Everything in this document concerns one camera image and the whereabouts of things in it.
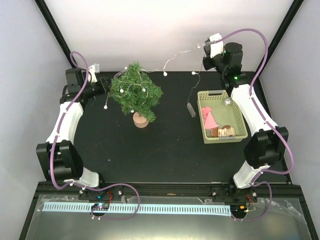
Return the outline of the clear plastic battery box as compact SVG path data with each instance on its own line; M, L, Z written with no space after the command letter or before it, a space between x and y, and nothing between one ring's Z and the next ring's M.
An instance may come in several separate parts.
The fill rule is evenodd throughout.
M194 117L196 116L196 112L195 112L195 110L194 110L194 108L193 108L192 104L191 104L190 102L187 102L186 107L187 107L187 109L188 109L188 111L189 111L189 113L190 113L191 117L192 117L192 118L194 118Z

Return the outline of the yellow-green plastic basket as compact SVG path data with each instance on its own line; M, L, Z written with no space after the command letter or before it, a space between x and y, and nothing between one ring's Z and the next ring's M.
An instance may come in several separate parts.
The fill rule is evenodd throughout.
M225 90L207 90L197 93L200 125L205 144L236 143L248 137L245 120L237 104L234 102L230 106L223 104L223 100L228 97ZM204 127L202 115L202 108L204 107L211 108L211 113L219 124L218 128L229 125L235 129L235 136L212 137L212 129L205 129Z

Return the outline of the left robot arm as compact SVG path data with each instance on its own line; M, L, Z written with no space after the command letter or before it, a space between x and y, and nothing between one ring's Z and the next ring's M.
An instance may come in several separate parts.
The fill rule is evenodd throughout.
M65 71L66 82L59 100L59 115L53 131L44 143L36 147L44 177L47 181L63 181L88 188L97 200L108 192L100 173L84 167L83 160L74 146L74 139L80 118L91 98L108 94L111 80L98 78L100 66L93 64L88 70L71 68Z

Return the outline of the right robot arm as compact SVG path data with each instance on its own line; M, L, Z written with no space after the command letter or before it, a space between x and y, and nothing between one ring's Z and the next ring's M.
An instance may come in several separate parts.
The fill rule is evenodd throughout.
M222 87L239 107L251 133L244 149L244 163L230 178L226 190L232 202L240 202L257 178L284 158L289 132L267 114L250 86L248 76L242 72L241 44L207 40L203 49L205 70L215 69L220 74Z

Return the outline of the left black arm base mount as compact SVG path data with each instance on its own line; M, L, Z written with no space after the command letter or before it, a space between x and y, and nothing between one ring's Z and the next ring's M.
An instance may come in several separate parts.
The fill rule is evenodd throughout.
M99 220L103 217L111 207L114 194L110 190L91 191L80 190L78 199L93 203L89 209L91 218L97 217Z

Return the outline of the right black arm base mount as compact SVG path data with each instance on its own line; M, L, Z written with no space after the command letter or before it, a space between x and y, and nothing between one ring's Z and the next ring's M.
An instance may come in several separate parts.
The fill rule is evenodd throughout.
M253 188L245 189L229 189L227 187L212 187L208 194L215 202L225 203L247 203L253 201L257 202L257 197L253 195Z

